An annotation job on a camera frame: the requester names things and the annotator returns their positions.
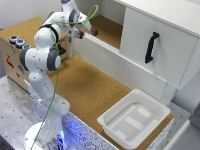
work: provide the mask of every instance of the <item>white cabinet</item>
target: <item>white cabinet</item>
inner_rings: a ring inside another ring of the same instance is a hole
[[[145,63],[153,32],[159,34],[152,48],[153,60]],[[120,54],[179,86],[198,37],[134,9],[126,9]]]

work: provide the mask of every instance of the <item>cable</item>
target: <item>cable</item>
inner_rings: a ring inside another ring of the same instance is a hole
[[[96,10],[95,10],[95,12],[90,16],[90,13],[92,12],[92,10],[93,10],[94,7],[96,7]],[[94,6],[90,9],[90,11],[89,11],[89,13],[88,13],[88,15],[87,15],[86,20],[85,20],[85,21],[82,21],[82,22],[85,22],[85,24],[84,24],[84,26],[83,26],[83,31],[85,31],[85,26],[86,26],[87,21],[90,20],[90,19],[97,13],[97,11],[98,11],[98,5],[94,5]],[[79,24],[79,23],[82,23],[82,22],[54,22],[54,23],[52,23],[52,24],[55,24],[55,23]],[[55,39],[55,37],[54,37],[54,35],[53,35],[53,32],[52,32],[51,28],[49,28],[49,30],[50,30],[51,35],[52,35],[52,37],[53,37],[53,40],[54,40],[54,42],[55,42],[55,44],[56,44],[56,50],[59,51],[59,50],[58,50],[58,44],[56,43],[56,39]],[[42,129],[42,126],[44,125],[44,122],[45,122],[45,120],[46,120],[46,118],[47,118],[47,115],[49,114],[50,108],[51,108],[51,106],[52,106],[52,104],[53,104],[53,101],[54,101],[54,99],[55,99],[55,95],[56,95],[56,91],[57,91],[57,86],[58,86],[59,73],[60,73],[60,69],[58,68],[58,71],[57,71],[57,79],[56,79],[56,85],[55,85],[55,90],[54,90],[54,95],[53,95],[52,101],[51,101],[51,103],[50,103],[50,106],[49,106],[49,108],[48,108],[48,110],[47,110],[47,113],[46,113],[46,115],[45,115],[45,117],[44,117],[44,119],[43,119],[42,125],[40,126],[40,129],[39,129],[39,131],[38,131],[38,133],[37,133],[37,135],[36,135],[36,138],[34,139],[34,142],[33,142],[33,145],[32,145],[32,147],[31,147],[31,150],[32,150],[32,148],[33,148],[33,146],[34,146],[34,144],[35,144],[35,142],[36,142],[36,140],[37,140],[37,138],[38,138],[38,136],[39,136],[39,133],[40,133],[40,131],[41,131],[41,129]]]

